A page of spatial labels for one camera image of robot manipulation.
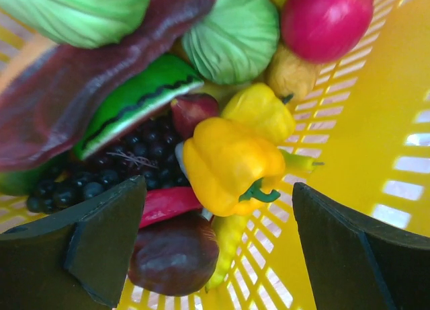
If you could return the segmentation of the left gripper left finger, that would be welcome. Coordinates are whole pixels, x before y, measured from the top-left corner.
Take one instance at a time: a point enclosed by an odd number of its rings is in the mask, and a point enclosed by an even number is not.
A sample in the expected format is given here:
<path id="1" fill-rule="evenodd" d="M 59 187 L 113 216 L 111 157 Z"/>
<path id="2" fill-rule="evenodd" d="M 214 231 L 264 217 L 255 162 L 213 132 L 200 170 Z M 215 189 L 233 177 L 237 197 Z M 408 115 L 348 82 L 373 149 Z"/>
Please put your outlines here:
<path id="1" fill-rule="evenodd" d="M 2 309 L 118 306 L 146 196 L 142 176 L 1 234 Z"/>

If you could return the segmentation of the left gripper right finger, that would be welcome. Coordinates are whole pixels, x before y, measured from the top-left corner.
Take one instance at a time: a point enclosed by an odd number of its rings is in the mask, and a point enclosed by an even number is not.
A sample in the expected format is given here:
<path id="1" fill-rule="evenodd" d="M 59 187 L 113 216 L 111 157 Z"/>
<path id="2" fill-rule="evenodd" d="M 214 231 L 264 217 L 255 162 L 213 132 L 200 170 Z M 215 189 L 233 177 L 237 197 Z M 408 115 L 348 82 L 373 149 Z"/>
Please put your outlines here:
<path id="1" fill-rule="evenodd" d="M 297 182 L 294 218 L 317 309 L 428 309 L 429 238 Z"/>

